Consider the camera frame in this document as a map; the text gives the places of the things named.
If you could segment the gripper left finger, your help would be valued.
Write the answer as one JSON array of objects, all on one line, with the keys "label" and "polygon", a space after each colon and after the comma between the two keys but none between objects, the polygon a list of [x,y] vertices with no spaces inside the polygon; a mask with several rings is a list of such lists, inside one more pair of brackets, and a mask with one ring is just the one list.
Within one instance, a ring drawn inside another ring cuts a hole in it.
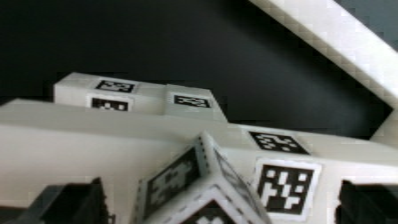
[{"label": "gripper left finger", "polygon": [[14,224],[108,224],[101,179],[49,185]]}]

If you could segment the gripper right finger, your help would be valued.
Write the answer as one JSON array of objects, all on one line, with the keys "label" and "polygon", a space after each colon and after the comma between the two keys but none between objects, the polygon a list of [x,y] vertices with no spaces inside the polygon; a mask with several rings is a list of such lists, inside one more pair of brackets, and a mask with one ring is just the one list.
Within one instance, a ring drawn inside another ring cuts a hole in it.
[{"label": "gripper right finger", "polygon": [[398,224],[398,184],[341,183],[335,224]]}]

